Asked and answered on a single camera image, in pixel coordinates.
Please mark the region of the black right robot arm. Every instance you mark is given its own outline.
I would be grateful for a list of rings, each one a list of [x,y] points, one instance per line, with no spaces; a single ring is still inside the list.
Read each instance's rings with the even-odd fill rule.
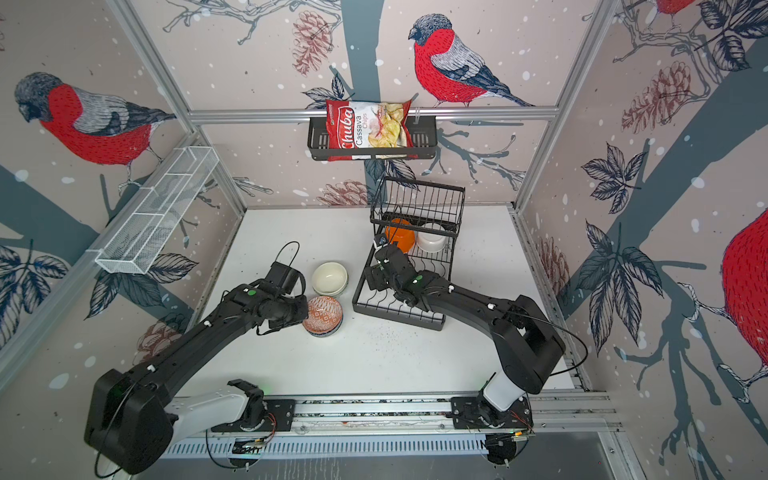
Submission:
[[[443,314],[488,336],[500,370],[480,392],[485,406],[505,412],[525,394],[538,394],[563,354],[565,344],[538,304],[483,295],[429,270],[418,271],[395,245],[375,250],[376,263],[363,271],[372,290],[390,290],[396,300]]]

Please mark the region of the white ceramic bowl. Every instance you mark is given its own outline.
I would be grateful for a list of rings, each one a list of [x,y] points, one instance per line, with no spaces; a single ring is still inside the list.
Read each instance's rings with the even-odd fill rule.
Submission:
[[[446,230],[434,222],[425,224],[423,228],[424,231],[419,231],[416,235],[418,248],[429,254],[440,253],[448,241]]]

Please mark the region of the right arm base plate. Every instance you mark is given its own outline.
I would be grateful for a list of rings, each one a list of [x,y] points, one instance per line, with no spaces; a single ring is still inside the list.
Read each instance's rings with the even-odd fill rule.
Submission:
[[[497,410],[482,395],[476,397],[452,397],[446,417],[455,429],[532,430],[533,419],[529,399],[526,396],[514,401],[504,411]]]

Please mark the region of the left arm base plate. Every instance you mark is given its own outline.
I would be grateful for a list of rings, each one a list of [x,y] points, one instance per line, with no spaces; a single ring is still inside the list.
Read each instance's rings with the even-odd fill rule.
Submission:
[[[266,399],[251,403],[241,417],[233,422],[214,426],[215,433],[288,432],[292,428],[296,401],[293,399]]]

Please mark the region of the orange plastic bowl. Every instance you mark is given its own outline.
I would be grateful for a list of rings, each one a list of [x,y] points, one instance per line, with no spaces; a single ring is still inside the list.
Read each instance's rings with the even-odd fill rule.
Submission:
[[[410,221],[404,218],[394,218],[385,228],[385,237],[390,244],[396,244],[405,254],[408,254],[416,243],[415,231]]]

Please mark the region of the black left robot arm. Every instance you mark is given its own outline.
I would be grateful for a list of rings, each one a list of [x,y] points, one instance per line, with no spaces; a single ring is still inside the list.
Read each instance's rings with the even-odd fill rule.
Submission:
[[[181,397],[181,388],[231,342],[267,324],[270,332],[308,317],[306,279],[273,262],[262,279],[241,284],[222,297],[199,324],[170,347],[121,373],[112,369],[94,385],[84,441],[128,474],[148,469],[168,447],[224,424],[254,431],[277,423],[264,392],[242,379],[210,393]]]

